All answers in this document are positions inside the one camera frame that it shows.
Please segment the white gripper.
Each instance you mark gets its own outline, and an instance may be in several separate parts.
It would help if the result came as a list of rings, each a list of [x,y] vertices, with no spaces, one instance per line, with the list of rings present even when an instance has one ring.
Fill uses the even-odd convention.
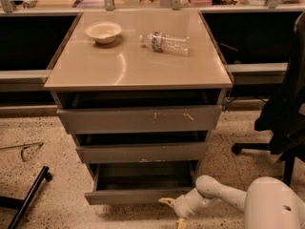
[[[203,197],[200,194],[188,193],[178,197],[175,201],[173,198],[160,198],[158,201],[171,208],[174,207],[175,213],[182,218],[176,222],[175,229],[186,229],[187,223],[184,219],[194,216],[199,211]]]

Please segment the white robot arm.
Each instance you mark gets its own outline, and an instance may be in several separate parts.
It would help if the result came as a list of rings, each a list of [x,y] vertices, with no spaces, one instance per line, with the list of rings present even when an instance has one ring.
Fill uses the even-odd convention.
[[[186,219],[201,208],[221,200],[244,215],[245,229],[305,229],[305,203],[285,183],[273,177],[254,180],[247,191],[201,176],[195,187],[178,198],[161,198],[178,215],[177,229],[185,229]]]

